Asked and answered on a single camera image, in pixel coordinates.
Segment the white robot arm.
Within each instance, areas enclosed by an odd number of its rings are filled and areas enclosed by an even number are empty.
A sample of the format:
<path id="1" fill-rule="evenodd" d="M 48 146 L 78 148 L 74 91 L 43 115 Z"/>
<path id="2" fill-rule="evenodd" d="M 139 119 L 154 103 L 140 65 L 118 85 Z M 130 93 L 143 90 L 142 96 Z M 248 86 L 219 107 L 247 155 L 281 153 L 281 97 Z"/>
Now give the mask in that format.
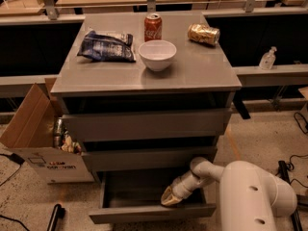
<path id="1" fill-rule="evenodd" d="M 246 161 L 217 166 L 203 157 L 191 160 L 190 169 L 173 180 L 161 197 L 175 205 L 194 190 L 219 183 L 222 231 L 277 231 L 275 219 L 295 212 L 297 197 L 289 183 Z"/>

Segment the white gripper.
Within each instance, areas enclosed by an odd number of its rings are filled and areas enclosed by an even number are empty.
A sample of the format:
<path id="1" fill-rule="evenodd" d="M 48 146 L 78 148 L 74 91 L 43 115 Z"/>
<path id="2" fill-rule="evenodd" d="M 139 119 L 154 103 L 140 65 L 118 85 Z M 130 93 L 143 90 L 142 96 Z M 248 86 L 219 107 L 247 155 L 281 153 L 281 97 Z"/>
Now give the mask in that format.
<path id="1" fill-rule="evenodd" d="M 164 191 L 161 197 L 161 204 L 165 207 L 173 206 L 187 199 L 194 190 L 202 188 L 205 184 L 205 179 L 200 178 L 187 171 L 183 175 L 177 177 Z"/>

